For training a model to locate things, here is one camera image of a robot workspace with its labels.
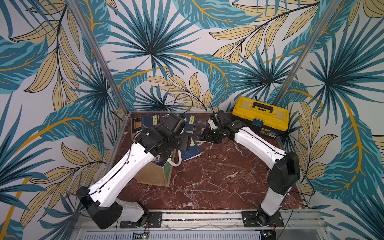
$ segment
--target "blue book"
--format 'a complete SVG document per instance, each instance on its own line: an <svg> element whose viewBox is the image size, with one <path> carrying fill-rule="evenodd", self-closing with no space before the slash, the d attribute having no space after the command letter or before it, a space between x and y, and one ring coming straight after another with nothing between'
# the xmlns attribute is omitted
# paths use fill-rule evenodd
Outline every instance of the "blue book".
<svg viewBox="0 0 384 240"><path fill-rule="evenodd" d="M197 143L193 138L191 138L191 145L189 147L188 151L180 151L181 152L181 159L183 161L198 157L201 155L201 151Z"/></svg>
<svg viewBox="0 0 384 240"><path fill-rule="evenodd" d="M185 119L187 120L187 125L184 128L185 132L193 133L193 129L195 128L195 123L196 123L196 115L185 113L184 116L185 116Z"/></svg>

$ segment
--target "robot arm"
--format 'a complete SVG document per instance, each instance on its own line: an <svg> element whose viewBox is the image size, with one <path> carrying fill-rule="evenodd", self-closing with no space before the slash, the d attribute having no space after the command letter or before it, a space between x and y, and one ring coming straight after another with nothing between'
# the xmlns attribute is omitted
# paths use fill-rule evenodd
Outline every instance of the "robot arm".
<svg viewBox="0 0 384 240"><path fill-rule="evenodd" d="M210 125L211 129L206 128L203 132L204 140L221 143L228 137L248 148L271 169L267 194L257 209L258 223L263 226L271 224L285 196L300 179L297 155L271 145L239 120L230 123L222 110L211 116Z"/></svg>

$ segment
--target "mounting plate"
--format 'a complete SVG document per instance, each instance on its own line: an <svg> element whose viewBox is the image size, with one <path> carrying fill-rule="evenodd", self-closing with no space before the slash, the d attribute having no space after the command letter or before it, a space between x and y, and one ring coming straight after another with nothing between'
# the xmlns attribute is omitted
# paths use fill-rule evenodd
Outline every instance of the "mounting plate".
<svg viewBox="0 0 384 240"><path fill-rule="evenodd" d="M244 227L264 227L257 224L257 211L243 211L241 212L241 216L242 216ZM276 227L284 226L284 222L283 222L283 219L281 218L280 212L274 216L273 222L276 223Z"/></svg>
<svg viewBox="0 0 384 240"><path fill-rule="evenodd" d="M163 212L149 212L148 218L151 220L150 228L160 228ZM134 222L121 221L120 228L137 228Z"/></svg>

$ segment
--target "tropical leaf wallpaper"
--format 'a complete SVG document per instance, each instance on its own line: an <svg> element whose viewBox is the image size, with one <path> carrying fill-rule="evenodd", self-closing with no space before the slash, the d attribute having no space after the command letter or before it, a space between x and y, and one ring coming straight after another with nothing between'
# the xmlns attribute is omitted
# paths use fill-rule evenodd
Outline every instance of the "tropical leaf wallpaper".
<svg viewBox="0 0 384 240"><path fill-rule="evenodd" d="M279 103L291 114L281 140L335 240L384 239L384 3L351 1L344 14L346 2Z"/></svg>
<svg viewBox="0 0 384 240"><path fill-rule="evenodd" d="M102 46L107 3L80 3ZM66 1L0 9L0 239L66 239L67 191L103 176L124 114Z"/></svg>

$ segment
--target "yellow book label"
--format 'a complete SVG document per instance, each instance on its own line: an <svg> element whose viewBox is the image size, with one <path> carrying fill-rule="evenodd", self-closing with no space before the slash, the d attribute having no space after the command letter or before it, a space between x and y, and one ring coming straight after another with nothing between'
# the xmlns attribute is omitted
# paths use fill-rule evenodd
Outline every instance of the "yellow book label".
<svg viewBox="0 0 384 240"><path fill-rule="evenodd" d="M191 118L189 119L189 124L193 124L195 121L195 116L191 115Z"/></svg>
<svg viewBox="0 0 384 240"><path fill-rule="evenodd" d="M153 125L157 125L157 115L152 116L153 119Z"/></svg>

